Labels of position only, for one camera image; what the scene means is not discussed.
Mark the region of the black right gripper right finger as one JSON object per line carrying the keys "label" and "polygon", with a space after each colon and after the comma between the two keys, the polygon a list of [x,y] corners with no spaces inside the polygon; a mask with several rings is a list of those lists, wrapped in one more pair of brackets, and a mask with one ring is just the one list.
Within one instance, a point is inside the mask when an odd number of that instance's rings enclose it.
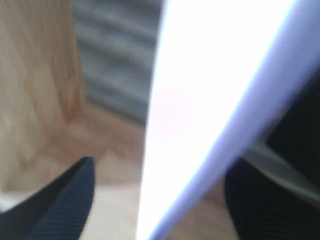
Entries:
{"label": "black right gripper right finger", "polygon": [[320,238],[320,210],[269,180],[244,159],[227,171],[224,194],[241,240]]}

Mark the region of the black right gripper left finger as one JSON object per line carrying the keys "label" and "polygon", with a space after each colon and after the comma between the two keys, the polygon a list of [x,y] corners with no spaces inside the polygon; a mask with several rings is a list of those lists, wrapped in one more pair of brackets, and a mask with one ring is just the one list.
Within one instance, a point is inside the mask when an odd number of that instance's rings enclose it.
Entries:
{"label": "black right gripper left finger", "polygon": [[2,240],[78,240],[95,194],[95,161],[83,157],[0,215]]}

